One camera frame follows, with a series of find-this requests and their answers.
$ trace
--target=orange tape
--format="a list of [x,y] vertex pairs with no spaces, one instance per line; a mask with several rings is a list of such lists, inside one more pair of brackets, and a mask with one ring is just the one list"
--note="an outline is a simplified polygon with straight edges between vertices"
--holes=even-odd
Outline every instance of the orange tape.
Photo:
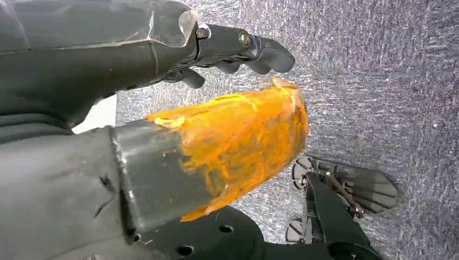
[[147,120],[180,132],[189,157],[183,170],[203,172],[214,195],[182,221],[218,210],[279,173],[304,147],[309,130],[301,91],[280,79],[259,92],[221,96]]

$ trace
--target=black robotic finger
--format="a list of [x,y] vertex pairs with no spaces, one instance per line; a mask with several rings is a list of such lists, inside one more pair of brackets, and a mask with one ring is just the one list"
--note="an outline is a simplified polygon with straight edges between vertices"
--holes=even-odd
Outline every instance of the black robotic finger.
[[262,62],[248,63],[247,66],[251,68],[254,72],[262,75],[267,74],[271,71],[271,68]]
[[206,79],[204,79],[199,73],[192,69],[186,68],[182,70],[182,82],[192,88],[200,88],[204,86]]
[[276,72],[289,72],[295,64],[293,55],[280,43],[275,40],[252,36],[251,51],[245,52],[247,56],[251,56],[253,63],[263,64],[266,67],[273,69]]
[[214,64],[214,67],[218,68],[224,73],[233,74],[239,70],[239,68],[241,67],[241,63],[240,62],[228,63],[224,61],[217,61]]
[[177,70],[171,73],[168,73],[163,81],[176,83],[182,81],[187,86],[191,88],[200,88],[204,85],[206,79],[204,79],[199,73],[195,72],[190,68],[185,68],[182,70]]
[[203,24],[196,39],[198,54],[189,66],[216,67],[232,74],[246,64],[258,74],[267,74],[271,69],[288,72],[295,63],[293,55],[277,41],[243,29]]

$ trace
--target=metal screw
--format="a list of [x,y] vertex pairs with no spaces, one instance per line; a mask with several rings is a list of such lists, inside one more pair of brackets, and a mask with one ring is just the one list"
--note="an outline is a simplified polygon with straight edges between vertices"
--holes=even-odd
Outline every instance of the metal screw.
[[250,46],[250,43],[252,42],[252,40],[250,39],[250,35],[247,32],[243,31],[239,35],[239,42],[241,43],[243,47],[247,48]]
[[196,38],[198,39],[207,39],[209,37],[209,32],[204,28],[199,28],[196,30]]

